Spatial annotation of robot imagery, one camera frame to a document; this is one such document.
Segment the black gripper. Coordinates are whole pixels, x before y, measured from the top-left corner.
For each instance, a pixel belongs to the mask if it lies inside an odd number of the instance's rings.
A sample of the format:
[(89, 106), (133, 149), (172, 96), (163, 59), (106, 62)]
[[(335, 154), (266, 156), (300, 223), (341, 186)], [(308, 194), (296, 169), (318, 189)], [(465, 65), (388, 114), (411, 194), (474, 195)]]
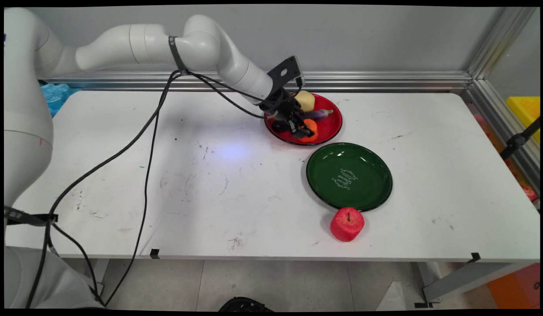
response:
[(276, 134), (291, 131), (291, 135), (298, 139), (315, 135), (315, 132), (301, 118), (301, 107), (298, 101), (285, 88), (278, 88), (271, 93), (259, 103), (259, 109), (263, 111), (263, 119), (275, 119), (271, 124), (271, 129)]

